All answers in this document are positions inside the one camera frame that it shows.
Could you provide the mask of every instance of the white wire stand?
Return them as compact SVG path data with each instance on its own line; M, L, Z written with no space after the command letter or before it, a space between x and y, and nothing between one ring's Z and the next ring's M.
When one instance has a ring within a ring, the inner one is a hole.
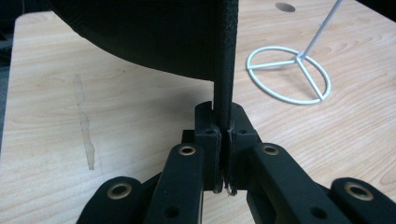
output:
M269 46L269 47L264 47L260 49L256 49L247 58L247 70L248 73L251 77L251 79L256 83L256 85L262 89L263 91L267 92L271 96L275 97L276 99L279 99L281 101L295 104L295 105L313 105L322 102L325 100L332 89L332 83L330 82L329 76L327 75L326 71L320 66L319 63L317 63L315 60L312 58L308 57L308 53L311 51L311 49L314 47L315 43L318 41L318 38L320 37L321 33L323 30L326 28L327 24L329 23L330 19L332 18L332 15L335 13L337 8L340 7L341 3L343 0L337 0L337 2L334 4L332 7L332 10L330 11L329 15L326 17L325 21L320 25L320 28L318 29L317 33L315 34L314 38L311 40L309 43L308 47L304 51L297 51L295 49L288 49L285 47L280 47L280 46ZM283 62L277 62L277 63L262 63L262 64L251 64L252 58L258 54L259 52L262 51L267 51L267 50L278 50L278 51L284 51L287 53L291 53L295 55L294 60L290 61L283 61ZM318 71L322 74L324 81L326 83L326 89L322 93L319 89L315 81L312 79L312 77L309 75L308 71L306 70L303 61L306 60L307 62L311 63L315 68L318 69ZM268 68L273 68L273 67L280 67L280 66L285 66L285 65L292 65L292 64L298 64L298 66L301 68L301 70L304 73L305 78L308 80L309 84L311 87L314 89L315 93L318 96L318 99L315 100L294 100L290 99L289 97L280 95L272 90L270 90L268 87L263 85L256 77L254 74L254 70L262 70L262 69L268 69Z

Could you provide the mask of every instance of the black fabric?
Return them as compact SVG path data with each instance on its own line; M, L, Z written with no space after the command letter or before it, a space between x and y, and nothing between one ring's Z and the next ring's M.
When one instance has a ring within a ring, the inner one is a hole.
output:
M214 80L219 41L213 1L50 0L50 4L77 33L124 60ZM234 48L234 37L231 40L228 46Z

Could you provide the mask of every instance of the light wood surface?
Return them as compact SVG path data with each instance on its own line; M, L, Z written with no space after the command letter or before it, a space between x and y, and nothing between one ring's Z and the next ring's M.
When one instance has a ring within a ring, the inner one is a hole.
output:
M309 55L332 80L329 98L289 105L253 84L246 58L264 46L304 49L335 1L289 1L293 13L276 2L240 1L233 100L263 141L284 147L320 184L351 176L396 201L396 24L346 0ZM297 67L259 76L290 97L315 97ZM193 128L194 107L212 99L212 86L127 63L53 13L22 16L1 151L0 223L74 223L108 179L156 175L182 130ZM203 222L252 223L246 194L205 193Z

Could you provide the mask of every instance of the circular wire base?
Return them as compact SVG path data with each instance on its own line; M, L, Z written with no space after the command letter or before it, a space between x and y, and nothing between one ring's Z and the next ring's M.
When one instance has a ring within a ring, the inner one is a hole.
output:
M251 59L259 52L262 51L267 51L267 50L278 50L278 51L284 51L287 53L291 53L294 54L295 60L294 61L286 61L286 62L280 62L280 63L267 63L267 64L259 64L259 65L252 65L251 64ZM315 60L313 60L312 58L306 56L305 59L311 63L312 65L314 65L314 67L316 67L318 69L318 71L322 74L324 81L326 83L326 90L323 93L320 93L315 82L313 82L312 78L309 76L309 74L307 73L306 69L304 68L303 64L299 58L301 52L295 50L295 49L288 49L288 48L284 48L284 47L279 47L279 46L269 46L269 47L264 47L264 48L260 48L260 49L256 49L253 52L250 53L250 55L247 58L247 70L248 73L251 77L251 79L253 79L254 83L256 83L256 85L262 89L263 91L267 92L268 94L270 94L271 96L275 97L278 100L290 103L290 104L295 104L295 105L314 105L317 103L322 102L324 99L326 99L329 94L330 91L332 89L332 83L330 82L329 76L327 75L326 71L320 66L320 64L318 64L317 62L315 62ZM316 91L317 95L318 95L318 99L315 100L294 100L291 99L289 97L283 96L279 93L276 93L272 90L270 90L268 87L266 87L265 85L263 85L256 77L256 75L254 74L253 70L254 69L263 69L265 67L274 67L274 66L282 66L282 65L286 65L286 64L293 64L293 63L297 63L300 65L301 69L304 72L305 77L308 79L308 81L310 82L311 86L314 88L314 90Z

